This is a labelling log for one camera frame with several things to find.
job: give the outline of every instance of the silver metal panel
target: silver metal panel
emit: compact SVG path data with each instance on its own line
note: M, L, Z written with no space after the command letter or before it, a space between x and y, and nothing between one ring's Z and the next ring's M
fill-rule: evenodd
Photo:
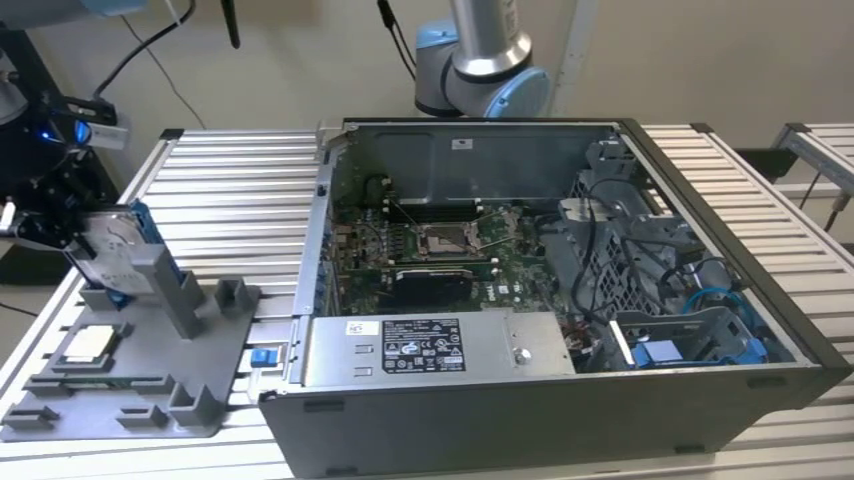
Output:
M852 135L854 124L826 126L834 134ZM848 352L854 342L854 306L845 299L854 285L854 270L850 257L834 248L829 238L821 235L821 229L797 213L789 201L774 195L773 187L766 185L753 170L722 146L720 139L697 133L685 126L648 127L649 133L662 148L708 149L716 148L720 155L714 158L688 158L676 160L684 172L713 170L726 174L722 181L733 182L734 174L754 185L752 193L733 195L708 194L706 199L725 221L733 226L738 236L757 237L750 232L774 231L792 234L793 238L812 238L824 246L822 253L777 253L760 255L760 261L773 273L777 281L790 295L800 301L802 308L816 309L809 313L822 333L837 342L838 348ZM155 175L170 170L185 168L243 169L243 168L306 168L314 166L314 133L278 131L209 131L187 132L183 146L211 148L217 146L241 146L245 150L202 152L181 149L170 154L174 146L161 142L143 171L133 182L126 200L145 192L155 182ZM271 142L290 146L290 153L259 153L269 149L253 150L253 145L270 146ZM173 177L177 180L193 178ZM229 176L230 180L253 178L247 174L241 178ZM203 175L199 179L211 180L217 174ZM282 192L249 193L230 192L226 197L218 194L193 193L155 194L147 197L154 204L154 215L158 222L166 224L202 223L241 225L253 222L277 222L279 220L305 220L309 212L309 201L281 197ZM780 224L770 229L768 223ZM287 256L285 239L298 237L262 237L211 240L173 240L174 250L183 252L210 251L210 256L189 253L179 255L182 260L195 258L246 259L253 256ZM769 238L785 238L772 235ZM255 255L254 248L278 248L281 252L262 251ZM262 266L241 267L251 270L250 283L262 285L273 291L295 286L297 277L289 274L269 274ZM214 281L211 276L205 281ZM11 402L20 398L23 380L42 369L43 355L53 353L63 339L61 327L74 323L82 307L77 306L79 280L71 275L58 293L46 306L34 328L27 333L10 362L0 370L0 385L12 383L12 388L0 398L0 411L6 411ZM278 312L287 310L293 296L271 293L265 299L259 315L265 317L253 327L250 345L270 345L287 339L291 320L278 317ZM822 307L822 301L830 300L833 309ZM854 354L846 354L854 362ZM239 372L249 372L249 351ZM271 369L262 375L262 382L277 382L281 368ZM207 439L185 440L139 440L114 441L93 440L82 442L39 442L0 444L0 471L4 478L70 478L103 475L122 478L182 478L214 475L217 478L241 477L289 478L291 472L282 457L270 430L265 425L261 412L253 407L247 396L249 380L241 377L233 387L233 407L223 430ZM602 478L669 478L697 479L716 478L724 480L752 479L814 479L854 477L854 378L836 387L816 404L802 410L776 412L768 415L728 446L714 455L690 455L680 457L628 460L572 465L554 468L520 470L497 474L469 474L449 476L454 478L513 478L518 479L602 479Z
M395 360L383 354L383 323L430 319L455 319L459 322L462 352L459 359L465 371L421 373L386 373L385 367L397 369ZM349 333L350 325L359 322L362 333ZM406 342L413 348L435 350L437 342L427 336L410 333ZM516 314L510 310L423 315L325 317L313 321L310 337L307 387L341 386L359 388L366 385L442 385L478 380L510 380L573 374L564 335L553 313ZM395 350L403 348L395 343ZM528 352L517 362L514 351Z

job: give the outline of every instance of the cable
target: cable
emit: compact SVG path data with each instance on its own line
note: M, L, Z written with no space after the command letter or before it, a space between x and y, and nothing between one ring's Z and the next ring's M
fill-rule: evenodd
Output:
M31 312L30 310L24 310L23 308L14 307L12 305L7 305L3 302L0 302L0 308L6 308L7 310L12 310L14 312L23 313L24 315L30 315L31 317L39 316L38 313Z
M401 55L401 61L403 62L403 66L406 67L407 72L410 72L410 77L415 80L415 72L413 68L415 68L415 60L413 59L413 53L410 52L410 46L406 43L406 38L403 37L403 31L401 30L401 25L398 24L398 19L395 18L395 12L389 4L389 0L377 0L377 8L379 8L379 16L383 20L383 26L389 30L389 34L391 35L391 40L395 42L395 48L398 49L398 55ZM406 54L403 53L403 47L401 46L401 41L398 40L398 35L395 34L395 28L398 29L398 33L401 34L401 41L403 45L406 45Z
M810 198L810 194L813 193L813 189L816 188L816 183L818 182L818 179L821 178L821 176L822 176L822 172L818 172L816 174L816 178L813 178L813 182L810 183L809 188L806 189L806 193L804 194L804 198L801 199L801 205L798 205L798 208L801 210L804 210L804 206L806 205L806 201Z
M398 30L398 36L401 37L401 42L403 43L403 49L406 50L406 56L410 57L410 62L413 62L413 68L418 67L415 63L415 58L413 58L413 50L410 50L410 44L406 43L406 35L403 35L403 30L401 30L401 24L398 23L398 19L395 18L395 29Z
M633 187L638 188L638 186L630 180L624 180L622 178L604 178L604 179L597 180L596 182L593 182L593 185L590 185L590 187L588 187L588 194L592 194L593 193L593 189L597 188L604 183L608 183L608 182L625 183L626 185L632 185Z
M697 265L694 265L694 270L689 271L689 272L681 272L680 270L682 269L682 267L685 267L685 265L682 266L676 266L672 269L669 269L665 274L662 275L662 278L658 279L658 285L665 285L668 283L668 280L670 280L670 277L673 275L676 275L677 273L680 273L681 275L697 275L700 273L700 271L704 269L704 266L709 263L709 262L721 262L721 265L724 266L724 269L728 271L728 273L730 273L730 264L726 261L726 258L724 257L709 257L709 258L704 258L700 262L697 262Z
M401 47L401 42L398 42L398 37L394 33L391 34L391 39L395 42L395 48L398 49L398 55L401 55L403 66L406 67L407 72L410 72L410 77L413 77L413 80L415 80L415 72L413 71L413 67L410 67L410 64L406 61L406 57L403 56L403 48Z
M745 311L745 313L750 317L750 326L749 326L749 328L753 330L753 328L756 327L756 324L757 324L756 318L754 318L754 315L753 315L753 310L750 309L750 307L748 306L748 304L745 303L742 298L736 294L736 292L728 290L726 288L721 288L721 287L704 288L694 295L692 295L692 297L689 298L689 301L685 302L685 306L682 307L682 315L685 315L686 313L689 313L692 311L692 307L694 306L697 301L704 297L704 295L706 295L709 293L721 293L721 294L726 295L729 298L732 298L733 301L736 301L736 303L738 304L740 308Z
M119 73L122 73L122 70L125 69L125 67L127 67L129 63L131 63L134 57L137 57L137 55L139 55L141 52L146 50L158 40L166 37L179 26L187 23L187 20L190 19L190 17L193 17L195 11L197 0L190 0L190 6L187 7L187 12L185 13L185 15L182 15L181 23L173 23L169 27L155 33L151 38L149 38L149 40L142 41L137 48L131 50L131 53L129 53L127 56L122 59L119 65L117 65L117 68L114 68L113 72L110 72L110 75L107 75L107 78L95 89L95 92L93 93L93 98L95 100L102 100L102 94L105 93L105 90L107 90L107 87L110 87L110 84L114 82L114 80L119 76Z
M837 215L840 215L840 211L834 210L830 212L830 217L828 217L828 223L825 224L825 231L829 232L833 228L833 224L837 222Z
M131 31L131 35L134 35L134 38L137 38L137 40L141 42L141 45L142 45L145 43L145 41L141 38L141 36L137 34L137 30L134 30L134 26L131 25L131 22L129 22L129 19L127 19L127 17L125 15L122 15L122 21L127 25L129 30ZM199 116L199 113L197 112L197 109L193 108L193 106L190 105L190 102L187 101L185 96L178 91L178 87L175 86L175 82L173 81L173 77L170 76L170 73L166 71L166 67L161 63L161 60L155 56L155 52L153 52L151 48L149 48L149 47L146 47L146 51L149 52L149 55L151 56L151 59L155 61L155 64L158 65L158 68L163 72L163 76L166 77L166 81L170 82L170 87L173 88L173 93L175 94L178 99L182 101L182 103L187 107L187 110L190 110L190 113L193 113L193 116L197 117L197 120L199 122L199 125L202 125L202 128L207 130L209 127L205 124L205 121L202 120L202 117Z

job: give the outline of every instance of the wall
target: wall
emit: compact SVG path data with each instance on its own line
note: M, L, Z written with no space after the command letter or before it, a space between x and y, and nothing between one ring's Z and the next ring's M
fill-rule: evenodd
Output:
M569 114L706 122L737 146L854 121L850 0L598 3Z
M185 0L174 0L183 12ZM521 1L522 25L536 42L537 63L558 71L574 1ZM209 128L313 128L325 118L415 114L413 83L383 28L374 0L251 0L238 4L243 46L234 50L214 0L154 46L179 91ZM421 23L450 16L442 0L393 0L415 46ZM129 17L147 38L171 16L165 3ZM32 33L39 52L67 92L90 96L119 59L137 46L121 19L90 19ZM198 128L163 74L142 54L105 97L131 126L125 152L111 153L127 181L165 128Z

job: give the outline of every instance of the black cable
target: black cable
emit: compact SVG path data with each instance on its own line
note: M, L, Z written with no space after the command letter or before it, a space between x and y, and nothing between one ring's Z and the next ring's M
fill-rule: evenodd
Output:
M830 229L833 228L833 224L837 221L837 215L840 215L840 211L834 210L833 212L830 212L830 217L828 217L828 223L825 224L825 231L829 232Z
M14 307L12 305L7 305L3 302L0 302L0 308L6 308L7 310L12 310L14 312L23 313L24 315L30 315L31 317L39 316L38 313L31 312L30 310L24 310L23 308Z
M398 36L401 37L401 42L403 43L403 49L406 50L406 56L410 57L410 62L413 62L413 68L418 67L415 63L415 58L413 57L413 50L410 50L410 44L406 43L406 35L403 35L403 30L401 30L401 24L398 23L398 19L395 18L395 29L398 30Z
M166 27L163 30L155 33L151 36L151 38L149 38L149 40L145 40L137 46L137 48L131 50L131 53L129 53L127 56L122 59L122 61L119 62L119 65L117 65L117 68L114 68L113 72L110 72L110 75L107 75L107 78L95 89L95 92L93 93L94 99L97 100L102 99L102 94L105 93L105 90L107 90L107 87L110 87L110 84L114 82L114 80L119 76L119 73L122 73L122 70L125 69L125 67L127 67L129 63L131 63L131 60L134 60L134 57L137 57L137 55L139 55L141 52L146 50L158 40L166 37L179 26L187 23L187 20L190 19L190 17L193 17L193 14L195 13L195 11L197 11L197 0L190 0L190 6L187 7L187 12L185 13L185 15L182 15L179 21L173 23L169 27Z
M410 77L415 80L415 72L413 68L415 67L415 60L413 60L413 53L410 52L410 46L406 43L406 38L403 38L403 32L401 31L401 25L398 24L398 19L395 18L395 12L391 9L391 5L389 4L389 0L377 0L377 8L379 8L379 16L383 20L383 26L389 30L389 34L391 35L391 40L395 42L395 48L398 49L398 55L401 55L401 61L403 62L403 66L406 70L410 72ZM398 40L398 36L395 34L395 27L398 32L401 33L401 40L406 47L406 54L403 53L403 47L401 46L401 41ZM407 60L407 55L410 60L413 60L413 66L410 67L410 62Z
M604 179L597 180L596 182L593 182L593 185L590 185L590 187L588 187L588 194L592 194L593 193L593 189L597 188L604 183L608 183L608 182L625 183L626 185L632 185L633 187L638 188L636 183L633 181L630 181L630 180L624 180L622 178L604 178Z
M134 35L134 38L137 38L137 40L141 42L141 44L145 43L143 39L137 34L137 30L134 30L134 26L131 25L131 22L129 22L129 19L126 18L125 15L122 15L122 21L127 25L129 30L131 31L131 35ZM202 120L202 117L199 116L199 113L197 112L197 109L193 108L193 106L190 105L190 102L187 101L185 96L178 91L178 87L175 86L175 82L173 81L173 77L170 76L170 73L166 71L166 67L161 63L161 60L155 56L155 52L151 51L151 48L146 48L146 51L149 52L149 55L151 56L151 59L155 61L155 64L158 65L158 68L163 72L163 76L166 77L166 81L170 82L170 87L173 88L173 93L175 94L178 99L182 101L182 103L187 107L187 110L190 110L190 113L193 113L193 116L197 117L197 120L199 121L199 125L202 125L202 128L205 128L207 130L209 127L205 124L205 121Z
M816 183L818 182L818 179L821 178L822 173L818 172L816 174L816 178L813 178L813 182L810 183L810 187L806 189L806 193L804 194L804 198L801 199L801 205L798 205L798 208L801 210L804 210L804 206L806 205L806 201L810 198L810 194L813 193L813 188L816 188Z
M398 55L401 55L401 60L403 61L406 71L410 72L410 77L413 77L413 80L415 80L415 72L413 71L413 67L410 67L410 64L406 61L406 57L403 56L403 48L401 47L401 42L398 42L398 37L395 36L394 32L391 33L391 39L395 42L395 48L398 49Z
M724 269L729 272L730 271L730 264L726 261L726 258L724 257L709 257L709 258L704 258L700 262L697 262L697 265L694 265L694 270L692 270L690 272L681 272L680 270L682 270L682 267L685 265L677 266L670 268L665 274L662 275L662 278L658 279L658 284L664 285L665 283L668 283L668 280L670 280L670 277L674 276L677 273L682 274L682 275L697 275L700 273L700 271L704 269L704 266L709 263L709 262L721 262L721 265L724 266Z

